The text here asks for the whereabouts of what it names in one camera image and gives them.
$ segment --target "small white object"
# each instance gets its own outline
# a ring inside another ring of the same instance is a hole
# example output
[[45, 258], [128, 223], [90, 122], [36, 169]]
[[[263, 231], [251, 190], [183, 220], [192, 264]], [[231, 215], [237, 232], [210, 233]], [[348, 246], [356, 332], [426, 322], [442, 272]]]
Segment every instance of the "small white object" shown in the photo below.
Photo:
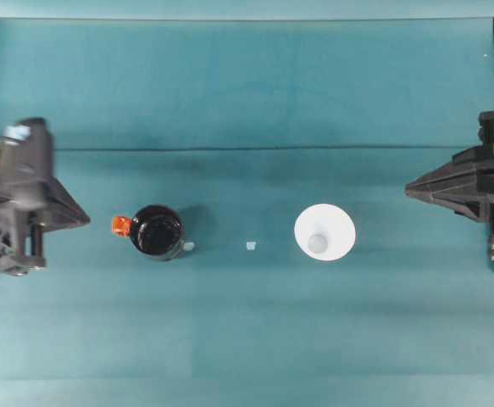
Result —
[[182, 245], [182, 249], [185, 252], [191, 252], [195, 247], [196, 244], [194, 242], [185, 242], [185, 244]]
[[294, 234], [303, 252], [323, 261], [344, 257], [356, 242], [356, 227], [350, 216], [327, 203], [306, 208], [297, 217]]
[[[4, 136], [13, 140], [23, 142], [30, 137], [30, 127], [27, 125], [8, 125]], [[14, 144], [12, 141], [6, 141], [6, 144]]]

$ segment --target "teal tablecloth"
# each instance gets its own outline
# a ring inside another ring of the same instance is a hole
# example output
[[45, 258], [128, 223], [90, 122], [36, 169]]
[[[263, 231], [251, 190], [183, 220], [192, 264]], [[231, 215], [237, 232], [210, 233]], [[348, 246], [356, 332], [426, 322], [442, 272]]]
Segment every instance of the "teal tablecloth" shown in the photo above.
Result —
[[[0, 406], [493, 406], [486, 227], [402, 191], [482, 109], [490, 20], [0, 20], [0, 129], [48, 117], [92, 217], [0, 275]], [[335, 263], [293, 238], [320, 202], [358, 230]], [[110, 234], [150, 203], [193, 252]]]

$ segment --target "teal fabric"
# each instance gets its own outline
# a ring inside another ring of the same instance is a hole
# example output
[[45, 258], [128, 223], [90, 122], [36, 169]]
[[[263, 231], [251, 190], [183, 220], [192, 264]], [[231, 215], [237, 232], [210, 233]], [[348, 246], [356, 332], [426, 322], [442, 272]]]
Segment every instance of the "teal fabric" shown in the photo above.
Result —
[[[494, 405], [486, 228], [402, 193], [452, 153], [58, 153], [92, 223], [48, 235], [48, 270], [0, 275], [0, 406]], [[196, 244], [167, 264], [109, 232], [156, 202]], [[358, 230], [335, 263], [293, 237], [319, 202]]]
[[491, 19], [0, 20], [0, 133], [59, 148], [468, 146], [487, 109]]
[[[490, 20], [0, 20], [0, 131], [48, 117], [92, 217], [0, 275], [0, 407], [493, 406], [486, 226], [403, 194], [482, 109]], [[358, 231], [329, 264], [293, 237], [323, 202]], [[153, 203], [194, 251], [111, 235]]]
[[492, 0], [0, 0], [0, 17], [112, 20], [380, 20], [494, 17]]

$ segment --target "dark liquid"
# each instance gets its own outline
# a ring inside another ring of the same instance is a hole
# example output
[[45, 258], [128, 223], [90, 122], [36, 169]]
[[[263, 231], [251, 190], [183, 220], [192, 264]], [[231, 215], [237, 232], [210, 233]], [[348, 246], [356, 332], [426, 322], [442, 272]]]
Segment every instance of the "dark liquid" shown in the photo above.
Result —
[[132, 219], [130, 239], [145, 254], [172, 259], [180, 252], [182, 238], [179, 216], [165, 206], [147, 206]]

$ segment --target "orange bottle cap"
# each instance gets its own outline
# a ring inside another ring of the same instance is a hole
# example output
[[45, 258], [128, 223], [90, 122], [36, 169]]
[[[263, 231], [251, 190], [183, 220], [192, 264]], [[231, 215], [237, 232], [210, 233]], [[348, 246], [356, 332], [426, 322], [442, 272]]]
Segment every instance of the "orange bottle cap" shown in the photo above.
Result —
[[131, 219], [127, 216], [115, 216], [111, 222], [111, 232], [115, 235], [127, 237], [130, 235]]

